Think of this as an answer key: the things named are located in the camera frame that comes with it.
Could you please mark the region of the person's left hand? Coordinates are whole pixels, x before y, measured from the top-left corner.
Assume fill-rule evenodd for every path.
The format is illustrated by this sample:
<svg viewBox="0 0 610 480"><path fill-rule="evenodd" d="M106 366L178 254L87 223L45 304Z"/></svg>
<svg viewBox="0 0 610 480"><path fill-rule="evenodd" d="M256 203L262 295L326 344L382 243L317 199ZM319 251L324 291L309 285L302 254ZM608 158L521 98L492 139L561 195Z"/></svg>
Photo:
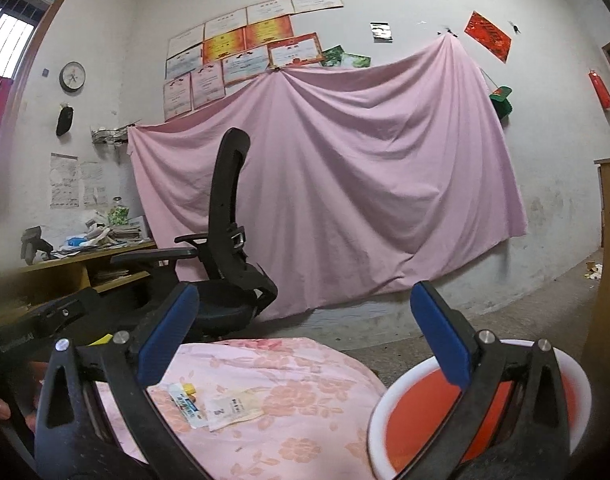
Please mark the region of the person's left hand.
<svg viewBox="0 0 610 480"><path fill-rule="evenodd" d="M32 432L36 432L36 420L37 420L37 410L39 405L40 398L40 390L44 381L44 374L48 369L47 362L30 362L30 368L32 369L32 377L35 379L35 388L34 388L34 397L32 398L32 402L34 402L34 410L31 413L28 413L25 416L25 422L27 427L32 430ZM9 420L11 417L11 409L6 402L0 399L0 420Z"/></svg>

